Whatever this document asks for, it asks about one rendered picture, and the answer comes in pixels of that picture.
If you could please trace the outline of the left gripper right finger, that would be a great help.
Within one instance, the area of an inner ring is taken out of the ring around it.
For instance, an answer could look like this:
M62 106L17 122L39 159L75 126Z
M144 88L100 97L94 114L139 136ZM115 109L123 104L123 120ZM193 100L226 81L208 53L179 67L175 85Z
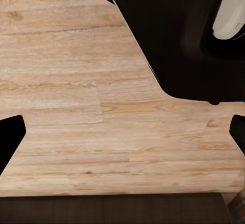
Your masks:
M233 115L229 132L245 155L245 116Z

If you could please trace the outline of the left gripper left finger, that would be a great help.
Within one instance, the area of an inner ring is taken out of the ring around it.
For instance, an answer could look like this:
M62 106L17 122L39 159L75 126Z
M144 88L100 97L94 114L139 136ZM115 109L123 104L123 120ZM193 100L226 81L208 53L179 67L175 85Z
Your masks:
M25 134L26 126L22 115L0 120L0 175Z

